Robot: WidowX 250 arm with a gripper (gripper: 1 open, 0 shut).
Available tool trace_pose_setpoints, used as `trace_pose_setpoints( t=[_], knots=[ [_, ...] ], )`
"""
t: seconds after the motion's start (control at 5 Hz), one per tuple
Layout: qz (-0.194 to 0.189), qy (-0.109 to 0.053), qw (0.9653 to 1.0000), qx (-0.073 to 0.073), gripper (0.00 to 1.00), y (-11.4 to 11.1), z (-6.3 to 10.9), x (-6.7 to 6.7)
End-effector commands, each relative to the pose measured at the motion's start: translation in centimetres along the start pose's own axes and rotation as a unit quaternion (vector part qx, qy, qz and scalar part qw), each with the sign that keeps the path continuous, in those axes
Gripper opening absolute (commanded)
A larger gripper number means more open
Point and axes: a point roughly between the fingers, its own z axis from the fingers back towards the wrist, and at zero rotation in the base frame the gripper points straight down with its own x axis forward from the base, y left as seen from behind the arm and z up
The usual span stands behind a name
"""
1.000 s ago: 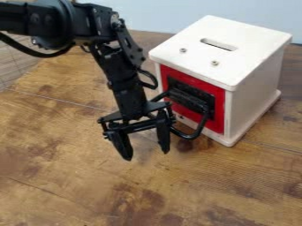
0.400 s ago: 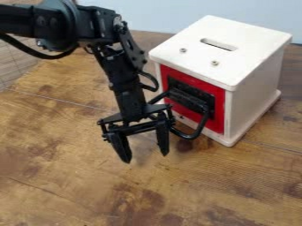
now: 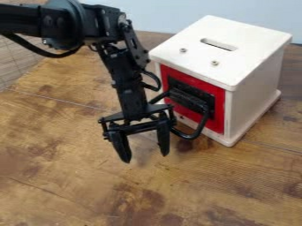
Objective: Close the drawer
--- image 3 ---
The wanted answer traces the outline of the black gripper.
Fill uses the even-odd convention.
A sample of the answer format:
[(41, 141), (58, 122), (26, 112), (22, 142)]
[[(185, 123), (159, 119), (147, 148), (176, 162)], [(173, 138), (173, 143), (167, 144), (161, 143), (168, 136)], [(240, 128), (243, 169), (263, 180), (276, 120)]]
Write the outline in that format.
[(157, 145), (160, 153), (167, 156), (169, 153), (169, 131), (176, 124), (169, 104), (157, 104), (167, 97), (167, 93), (156, 96), (140, 109), (129, 107), (97, 121), (103, 127), (104, 139), (109, 140), (115, 151), (123, 162), (129, 163), (132, 158), (127, 136), (140, 132), (156, 130)]

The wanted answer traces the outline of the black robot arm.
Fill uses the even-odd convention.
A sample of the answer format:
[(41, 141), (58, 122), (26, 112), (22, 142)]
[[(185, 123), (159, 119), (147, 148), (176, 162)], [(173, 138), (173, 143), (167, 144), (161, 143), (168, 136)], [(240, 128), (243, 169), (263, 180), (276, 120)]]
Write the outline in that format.
[(161, 83), (145, 70), (148, 51), (136, 38), (132, 21), (117, 8), (77, 0), (0, 4), (0, 35), (49, 58), (68, 57), (82, 46), (93, 50), (111, 74), (121, 108), (99, 119), (104, 139), (121, 161), (131, 162), (127, 137), (155, 130), (160, 153), (168, 154), (169, 130), (176, 123), (172, 107), (145, 98), (145, 90), (159, 91)]

